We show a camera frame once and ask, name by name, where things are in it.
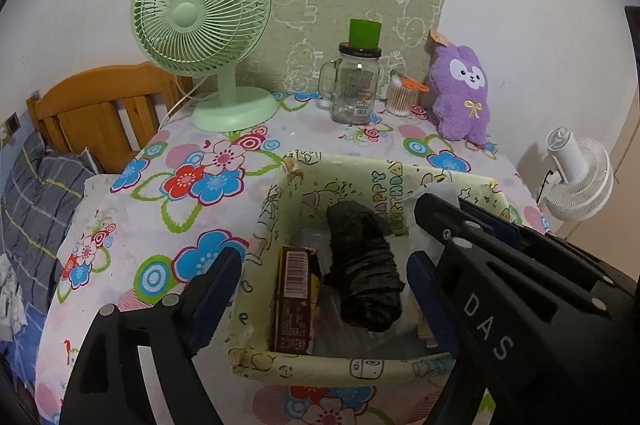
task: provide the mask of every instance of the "white fan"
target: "white fan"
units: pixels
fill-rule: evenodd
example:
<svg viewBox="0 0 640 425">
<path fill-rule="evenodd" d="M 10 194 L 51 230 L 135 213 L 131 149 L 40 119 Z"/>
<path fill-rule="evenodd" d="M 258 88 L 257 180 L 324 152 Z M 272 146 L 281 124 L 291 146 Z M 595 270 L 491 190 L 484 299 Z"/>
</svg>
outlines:
<svg viewBox="0 0 640 425">
<path fill-rule="evenodd" d="M 613 188 L 607 150 L 591 138 L 576 140 L 567 127 L 549 133 L 546 149 L 562 178 L 545 197 L 549 212 L 561 221 L 583 221 L 597 214 Z"/>
</svg>

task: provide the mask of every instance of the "yellow bow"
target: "yellow bow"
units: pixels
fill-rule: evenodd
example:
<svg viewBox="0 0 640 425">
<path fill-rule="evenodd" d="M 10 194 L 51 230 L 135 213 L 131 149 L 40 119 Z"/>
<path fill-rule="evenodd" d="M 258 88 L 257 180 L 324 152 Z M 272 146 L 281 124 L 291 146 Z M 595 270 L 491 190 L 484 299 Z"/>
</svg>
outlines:
<svg viewBox="0 0 640 425">
<path fill-rule="evenodd" d="M 468 107 L 469 109 L 471 109 L 469 116 L 475 115 L 476 118 L 480 118 L 480 116 L 478 115 L 478 111 L 482 110 L 482 104 L 479 101 L 474 103 L 471 100 L 465 100 L 465 107 Z"/>
</svg>

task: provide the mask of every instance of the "jar handle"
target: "jar handle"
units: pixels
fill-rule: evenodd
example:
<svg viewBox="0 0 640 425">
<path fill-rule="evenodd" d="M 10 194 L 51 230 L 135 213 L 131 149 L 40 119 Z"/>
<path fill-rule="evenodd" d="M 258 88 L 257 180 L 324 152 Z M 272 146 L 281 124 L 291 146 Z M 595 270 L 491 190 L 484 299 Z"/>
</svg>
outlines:
<svg viewBox="0 0 640 425">
<path fill-rule="evenodd" d="M 341 58 L 326 62 L 320 68 L 318 77 L 318 92 L 322 100 L 327 102 L 334 101 L 335 81 L 338 77 L 337 69 L 342 61 Z"/>
</svg>

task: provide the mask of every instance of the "tablecloth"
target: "tablecloth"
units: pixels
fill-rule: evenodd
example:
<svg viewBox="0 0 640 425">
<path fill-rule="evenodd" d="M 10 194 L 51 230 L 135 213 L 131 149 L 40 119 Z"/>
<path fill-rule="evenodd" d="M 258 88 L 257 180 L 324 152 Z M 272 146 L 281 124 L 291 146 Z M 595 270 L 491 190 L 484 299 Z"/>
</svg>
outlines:
<svg viewBox="0 0 640 425">
<path fill-rule="evenodd" d="M 47 316 L 36 367 L 36 403 L 45 419 L 59 419 L 75 357 L 101 306 L 147 307 L 169 291 L 181 291 L 225 246 L 247 252 L 260 205 L 289 151 L 427 162 L 440 172 L 426 182 L 447 178 L 451 170 L 488 176 L 510 202 L 505 218 L 546 228 L 519 174 L 491 139 L 482 147 L 443 140 L 419 106 L 397 118 L 378 103 L 367 126 L 346 126 L 318 107 L 317 94 L 273 94 L 280 104 L 276 115 L 240 132 L 202 132 L 191 124 L 189 110 L 181 111 L 113 183 L 66 260 Z M 318 185 L 322 195 L 335 195 L 335 185 Z M 194 362 L 228 424 L 411 423 L 426 416 L 440 391 L 433 378 L 380 388 L 264 386 L 232 374 L 224 334 L 219 329 Z M 142 363 L 152 364 L 148 351 Z M 152 406 L 158 423 L 171 423 L 154 373 L 145 369 Z M 487 399 L 481 415 L 488 416 L 490 407 Z"/>
</svg>

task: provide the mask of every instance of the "wooden headboard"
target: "wooden headboard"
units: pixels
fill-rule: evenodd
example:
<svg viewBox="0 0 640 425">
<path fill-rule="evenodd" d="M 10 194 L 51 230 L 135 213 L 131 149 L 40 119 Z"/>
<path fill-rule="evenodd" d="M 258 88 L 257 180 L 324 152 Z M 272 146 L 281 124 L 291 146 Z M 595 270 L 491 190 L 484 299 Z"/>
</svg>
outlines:
<svg viewBox="0 0 640 425">
<path fill-rule="evenodd" d="M 178 77 L 182 90 L 191 79 Z M 60 152 L 81 153 L 85 147 L 110 174 L 119 174 L 137 154 L 131 148 L 115 101 L 121 100 L 140 148 L 158 131 L 151 95 L 162 94 L 167 109 L 182 94 L 172 74 L 150 62 L 137 66 L 90 69 L 62 80 L 42 98 L 32 96 L 27 108 L 33 126 Z"/>
</svg>

